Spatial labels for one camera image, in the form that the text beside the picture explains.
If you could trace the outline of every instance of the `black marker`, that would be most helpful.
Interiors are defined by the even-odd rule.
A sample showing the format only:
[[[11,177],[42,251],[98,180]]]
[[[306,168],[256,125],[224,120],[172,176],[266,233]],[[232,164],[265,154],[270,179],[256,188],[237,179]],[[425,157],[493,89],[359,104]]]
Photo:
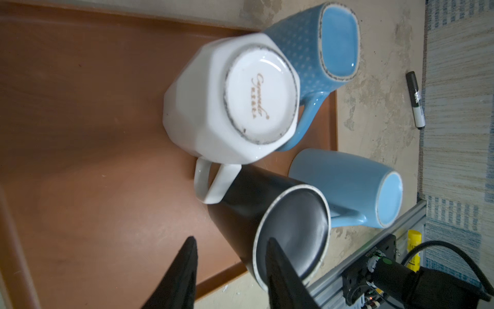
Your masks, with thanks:
[[[422,106],[420,106],[420,92],[418,92],[417,78],[415,72],[407,73],[408,92],[410,93],[410,101],[412,101],[413,117],[415,118],[415,126],[422,130],[425,128],[425,117]]]

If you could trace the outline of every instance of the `blue striped fabric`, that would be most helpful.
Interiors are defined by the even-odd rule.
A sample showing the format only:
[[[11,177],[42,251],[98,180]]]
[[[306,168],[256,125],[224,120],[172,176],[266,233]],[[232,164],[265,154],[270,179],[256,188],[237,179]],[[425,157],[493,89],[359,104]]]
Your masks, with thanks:
[[[494,0],[426,1],[418,196],[426,240],[463,249],[494,282]],[[445,248],[425,266],[475,285]]]

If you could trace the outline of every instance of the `white mug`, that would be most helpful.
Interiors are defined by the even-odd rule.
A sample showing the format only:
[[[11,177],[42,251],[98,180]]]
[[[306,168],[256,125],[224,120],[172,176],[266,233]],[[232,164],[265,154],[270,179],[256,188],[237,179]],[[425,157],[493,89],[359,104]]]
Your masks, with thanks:
[[[263,33],[201,47],[165,93],[163,126],[180,148],[198,157],[197,198],[219,203],[242,164],[275,151],[294,134],[300,78]],[[220,163],[211,187],[211,164]]]

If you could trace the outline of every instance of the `metal frame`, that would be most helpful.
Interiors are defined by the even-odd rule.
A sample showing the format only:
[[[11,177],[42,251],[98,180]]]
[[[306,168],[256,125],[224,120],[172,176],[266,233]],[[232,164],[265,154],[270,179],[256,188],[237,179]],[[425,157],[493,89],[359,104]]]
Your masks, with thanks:
[[[308,291],[321,309],[349,308],[343,298],[343,281],[341,273],[388,234],[394,234],[396,236],[396,247],[401,253],[404,253],[407,247],[408,230],[417,229],[423,232],[425,214],[426,202],[425,200],[420,200],[412,207],[412,209],[399,217],[392,226],[382,230],[371,241],[347,257],[319,280],[311,284],[308,287]]]

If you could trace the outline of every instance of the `blue mug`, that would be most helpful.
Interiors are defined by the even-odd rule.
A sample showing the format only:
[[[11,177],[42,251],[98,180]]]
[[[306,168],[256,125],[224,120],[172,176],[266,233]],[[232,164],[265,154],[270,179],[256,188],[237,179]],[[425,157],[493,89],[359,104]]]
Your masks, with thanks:
[[[288,174],[326,197],[331,226],[386,228],[396,220],[403,198],[400,174],[379,162],[338,151],[302,150]]]
[[[329,93],[355,77],[360,61],[359,24],[346,6],[324,3],[263,32],[300,76],[300,105],[304,105],[304,111],[293,137],[278,149],[286,151],[300,142]]]

